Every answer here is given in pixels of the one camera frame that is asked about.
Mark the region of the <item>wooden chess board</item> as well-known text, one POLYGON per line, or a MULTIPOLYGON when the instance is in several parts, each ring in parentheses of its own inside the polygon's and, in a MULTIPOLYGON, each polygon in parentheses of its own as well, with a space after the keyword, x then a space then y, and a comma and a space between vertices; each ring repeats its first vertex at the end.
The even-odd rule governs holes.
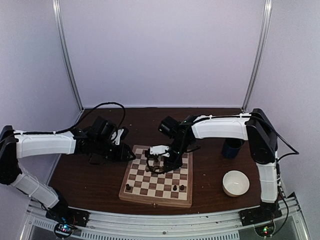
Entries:
POLYGON ((190 208, 193 201, 193 154, 182 155, 182 167, 164 174, 152 174, 146 164, 144 145, 135 145, 136 159, 127 165, 118 197, 120 200, 153 206, 190 208))

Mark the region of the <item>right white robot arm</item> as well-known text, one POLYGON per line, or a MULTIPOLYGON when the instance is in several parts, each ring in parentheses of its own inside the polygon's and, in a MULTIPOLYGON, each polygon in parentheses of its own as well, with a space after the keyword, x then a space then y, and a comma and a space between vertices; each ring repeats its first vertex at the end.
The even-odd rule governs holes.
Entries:
POLYGON ((262 109, 236 115, 190 115, 178 122, 170 116, 161 121, 158 130, 171 138, 170 145, 150 148, 150 154, 163 156, 167 171, 179 168, 189 145, 197 139, 224 138, 247 141, 250 156, 257 165, 261 187, 260 205, 256 210, 259 220, 266 221, 276 212, 280 167, 278 137, 262 109))

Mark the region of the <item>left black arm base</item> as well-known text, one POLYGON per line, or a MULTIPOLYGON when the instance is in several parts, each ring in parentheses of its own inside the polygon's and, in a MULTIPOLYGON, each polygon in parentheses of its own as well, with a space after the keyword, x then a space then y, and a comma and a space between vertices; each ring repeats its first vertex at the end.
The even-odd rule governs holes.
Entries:
POLYGON ((69 238, 78 227, 86 227, 89 221, 90 213, 86 210, 80 210, 69 207, 66 199, 58 193, 58 202, 53 207, 47 207, 43 203, 41 208, 46 211, 45 217, 56 221, 53 233, 58 239, 65 240, 69 238))

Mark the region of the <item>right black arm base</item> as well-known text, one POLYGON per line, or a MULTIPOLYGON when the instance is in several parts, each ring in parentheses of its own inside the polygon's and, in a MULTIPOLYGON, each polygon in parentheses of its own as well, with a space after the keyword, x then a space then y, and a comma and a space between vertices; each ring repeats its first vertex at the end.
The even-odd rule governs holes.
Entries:
POLYGON ((269 238, 275 233, 275 219, 281 216, 278 200, 274 203, 261 201, 257 207, 239 211, 242 226, 254 226, 255 233, 262 238, 269 238))

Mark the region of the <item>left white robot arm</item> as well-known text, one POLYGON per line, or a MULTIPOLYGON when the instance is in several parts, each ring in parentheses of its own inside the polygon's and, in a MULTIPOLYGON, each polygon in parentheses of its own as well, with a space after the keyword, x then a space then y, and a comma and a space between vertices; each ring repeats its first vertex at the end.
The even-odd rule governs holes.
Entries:
POLYGON ((129 162, 136 156, 122 142, 128 132, 126 127, 118 128, 100 116, 85 129, 73 126, 60 131, 26 132, 6 125, 0 134, 0 183, 38 200, 52 209, 61 222, 67 222, 72 218, 72 211, 64 198, 29 174, 19 165, 19 160, 45 155, 99 155, 112 162, 129 162))

